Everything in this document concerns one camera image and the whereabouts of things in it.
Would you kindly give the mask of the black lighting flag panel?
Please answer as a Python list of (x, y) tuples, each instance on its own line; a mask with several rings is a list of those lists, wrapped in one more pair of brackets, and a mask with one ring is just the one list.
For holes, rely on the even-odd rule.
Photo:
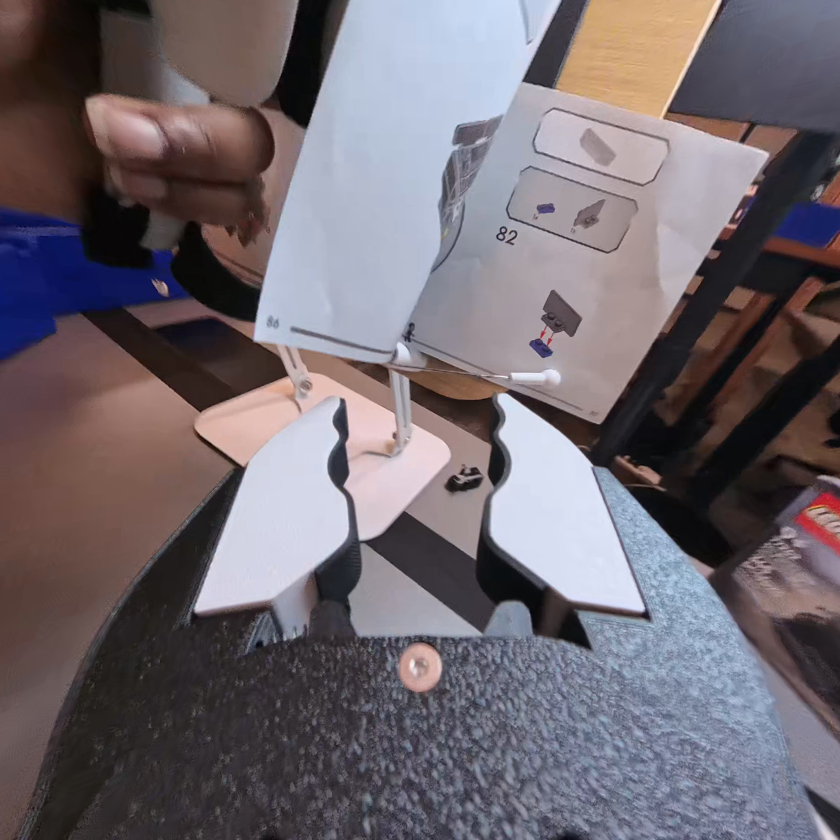
[(723, 2), (669, 108), (838, 134), (839, 2)]

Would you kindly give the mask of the small blue storage bin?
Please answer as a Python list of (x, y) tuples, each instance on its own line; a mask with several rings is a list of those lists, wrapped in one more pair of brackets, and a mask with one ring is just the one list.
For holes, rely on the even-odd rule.
[(839, 233), (839, 207), (797, 203), (777, 227), (774, 237), (816, 249), (827, 249)]

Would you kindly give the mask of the blue plastic bin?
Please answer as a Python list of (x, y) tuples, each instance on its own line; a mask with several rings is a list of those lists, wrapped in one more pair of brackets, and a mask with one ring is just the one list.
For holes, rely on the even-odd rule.
[(171, 262), (154, 253), (148, 269), (103, 266), (85, 256), (77, 225), (2, 208), (2, 361), (54, 334), (59, 317), (189, 298)]

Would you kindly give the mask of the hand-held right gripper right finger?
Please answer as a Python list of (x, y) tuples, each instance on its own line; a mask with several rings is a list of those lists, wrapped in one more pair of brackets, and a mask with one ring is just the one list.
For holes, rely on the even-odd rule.
[(589, 459), (511, 395), (495, 395), (492, 407), (480, 589), (496, 605), (523, 604), (533, 630), (547, 637), (561, 637), (580, 610), (648, 618)]

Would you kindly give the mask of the white book stand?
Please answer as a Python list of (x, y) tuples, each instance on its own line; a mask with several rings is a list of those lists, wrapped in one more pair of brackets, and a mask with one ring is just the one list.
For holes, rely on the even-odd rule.
[(387, 369), (394, 407), (385, 408), (324, 374), (310, 372), (296, 349), (280, 346), (287, 375), (231, 398), (198, 415), (198, 436), (247, 467), (276, 434), (328, 397), (344, 399), (349, 423), (346, 489), (362, 541), (383, 534), (446, 467), (447, 445), (415, 426), (406, 373), (423, 371), (426, 359), (399, 344)]

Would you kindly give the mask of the black metal stand pole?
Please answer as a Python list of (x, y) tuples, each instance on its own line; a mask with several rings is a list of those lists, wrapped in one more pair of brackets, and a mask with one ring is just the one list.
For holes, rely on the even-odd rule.
[(645, 416), (682, 371), (701, 334), (791, 207), (810, 195), (838, 152), (838, 144), (837, 134), (802, 131), (765, 167), (751, 204), (720, 255), (707, 260), (698, 289), (671, 330), (651, 348), (628, 393), (604, 421), (591, 452), (594, 465), (607, 467), (624, 454)]

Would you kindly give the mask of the black backdrop board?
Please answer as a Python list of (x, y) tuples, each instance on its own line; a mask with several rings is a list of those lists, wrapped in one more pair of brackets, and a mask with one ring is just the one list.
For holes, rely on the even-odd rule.
[(589, 1), (561, 1), (544, 29), (522, 81), (556, 88)]

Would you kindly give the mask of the lego instruction booklet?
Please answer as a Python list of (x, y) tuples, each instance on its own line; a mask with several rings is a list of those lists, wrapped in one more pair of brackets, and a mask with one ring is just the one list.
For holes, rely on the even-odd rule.
[(255, 339), (399, 342), (601, 424), (766, 152), (525, 83), (560, 2), (349, 2)]

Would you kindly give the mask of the lego set box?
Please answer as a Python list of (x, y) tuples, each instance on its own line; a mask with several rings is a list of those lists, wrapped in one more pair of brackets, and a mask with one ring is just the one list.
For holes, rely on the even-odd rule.
[(763, 660), (838, 737), (838, 478), (803, 489), (709, 583)]

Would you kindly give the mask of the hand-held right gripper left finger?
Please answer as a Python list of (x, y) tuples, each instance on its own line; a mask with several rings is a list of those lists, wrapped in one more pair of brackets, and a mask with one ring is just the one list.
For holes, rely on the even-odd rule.
[(248, 462), (194, 605), (198, 617), (267, 610), (280, 636), (355, 636), (361, 541), (346, 489), (349, 423), (328, 397)]

